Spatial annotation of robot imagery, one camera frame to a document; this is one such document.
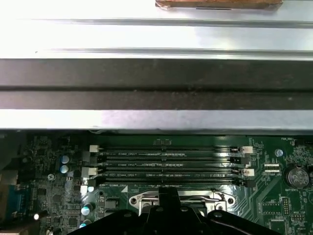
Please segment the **motherboard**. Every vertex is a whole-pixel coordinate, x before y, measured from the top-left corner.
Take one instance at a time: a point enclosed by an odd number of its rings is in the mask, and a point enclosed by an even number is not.
[[[202,216],[225,210],[281,234],[313,234],[310,137],[27,134],[15,217],[67,234],[117,210],[141,214],[175,187]]]

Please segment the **screw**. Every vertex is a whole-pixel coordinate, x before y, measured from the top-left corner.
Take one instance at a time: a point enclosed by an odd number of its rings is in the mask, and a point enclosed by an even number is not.
[[[187,212],[187,211],[188,211],[188,208],[187,208],[187,207],[182,207],[180,210],[181,210],[182,212]]]
[[[126,217],[126,218],[129,218],[129,217],[131,217],[131,216],[132,216],[131,213],[126,213],[126,214],[124,215],[124,217]]]
[[[214,214],[213,214],[215,217],[217,217],[217,218],[221,218],[223,215],[221,214],[221,213],[219,213],[219,212],[215,212]]]
[[[229,203],[229,204],[233,204],[233,203],[234,203],[234,199],[229,198],[229,199],[228,199],[228,203]]]
[[[54,174],[48,174],[48,180],[49,181],[54,180],[54,178],[55,178]]]
[[[275,155],[276,155],[276,157],[282,157],[284,155],[284,151],[281,149],[276,149]]]

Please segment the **metal rail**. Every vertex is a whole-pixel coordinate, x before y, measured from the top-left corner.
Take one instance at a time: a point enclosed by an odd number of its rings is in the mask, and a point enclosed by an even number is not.
[[[312,134],[313,111],[0,110],[0,129]]]
[[[0,58],[311,61],[312,9],[310,0],[286,0],[276,11],[164,10],[154,0],[9,1],[0,4]]]

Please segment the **metal bracket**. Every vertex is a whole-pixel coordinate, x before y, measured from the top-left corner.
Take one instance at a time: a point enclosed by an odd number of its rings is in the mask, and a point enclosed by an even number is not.
[[[233,196],[213,190],[178,190],[178,195],[182,204],[203,203],[206,214],[213,210],[227,211],[227,208],[235,204]],[[134,195],[129,199],[129,203],[138,209],[141,215],[144,207],[159,205],[158,191],[150,190]]]

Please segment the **capacitor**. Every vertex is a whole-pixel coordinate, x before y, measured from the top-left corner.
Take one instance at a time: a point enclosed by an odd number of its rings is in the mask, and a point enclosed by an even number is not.
[[[60,235],[61,233],[62,233],[62,229],[58,227],[58,228],[53,229],[51,235]]]
[[[61,162],[62,162],[63,164],[69,163],[69,156],[63,155],[63,156],[61,157]]]
[[[33,156],[33,154],[34,154],[34,151],[32,150],[32,149],[28,149],[28,150],[25,150],[24,152],[23,152],[23,155],[24,156]]]
[[[52,228],[48,228],[47,231],[45,232],[45,235],[52,235],[53,231]]]
[[[32,161],[33,159],[31,158],[31,157],[24,157],[23,159],[22,159],[22,163],[30,163],[31,161]]]
[[[81,209],[81,213],[82,215],[86,216],[89,215],[89,213],[93,210],[93,206],[90,203],[85,204],[82,209]]]
[[[87,190],[88,190],[88,192],[93,192],[93,191],[94,191],[94,187],[93,187],[93,186],[89,186],[89,187],[87,188]]]
[[[61,172],[62,174],[68,173],[68,172],[69,172],[69,167],[68,167],[67,165],[61,166],[61,167],[60,167],[60,172]]]
[[[36,214],[34,214],[34,220],[40,220],[42,218],[45,218],[48,215],[47,210],[42,210]]]
[[[83,228],[83,227],[85,227],[85,226],[87,226],[88,224],[91,224],[91,223],[92,223],[91,220],[86,219],[86,220],[84,220],[84,221],[81,223],[81,225],[79,226],[79,228],[81,229],[81,228]]]

